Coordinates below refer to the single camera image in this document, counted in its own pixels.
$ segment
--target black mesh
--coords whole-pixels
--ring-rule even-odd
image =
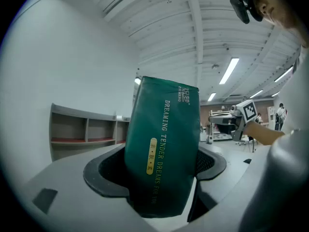
[[[195,176],[200,172],[208,170],[212,166],[214,166],[214,159],[199,150],[197,152],[197,165],[195,170]]]
[[[98,171],[103,178],[127,188],[125,148],[102,161]]]

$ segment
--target white ceiling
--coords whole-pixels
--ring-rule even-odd
[[[196,86],[202,104],[229,102],[229,96],[267,98],[296,59],[297,38],[269,23],[243,24],[229,0],[92,0],[103,17],[118,25],[140,49],[138,75]],[[239,63],[219,85],[232,57]],[[216,92],[213,102],[206,102]]]

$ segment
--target floor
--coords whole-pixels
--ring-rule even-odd
[[[225,141],[215,141],[213,144],[217,147],[221,148],[229,148],[230,150],[244,151],[244,152],[252,152],[252,143],[246,145],[238,145],[235,141],[225,140]],[[258,150],[261,147],[261,144],[256,145],[254,143],[254,148]],[[176,217],[167,217],[167,218],[144,218],[144,220],[157,229],[159,232],[171,232],[178,228],[181,228],[187,225],[187,217],[189,215],[189,211],[192,205],[194,191],[196,186],[196,179],[194,178],[194,182],[192,185],[191,193],[187,202],[187,205],[180,216]]]

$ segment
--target white sleeve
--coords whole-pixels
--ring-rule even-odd
[[[291,131],[294,130],[294,128],[291,125],[289,118],[290,118],[289,116],[286,116],[284,123],[283,123],[283,126],[281,128],[281,131],[284,132],[285,135],[290,134]]]

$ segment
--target green package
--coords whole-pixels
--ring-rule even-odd
[[[142,217],[183,212],[195,176],[199,110],[198,88],[142,78],[125,148],[130,200]]]

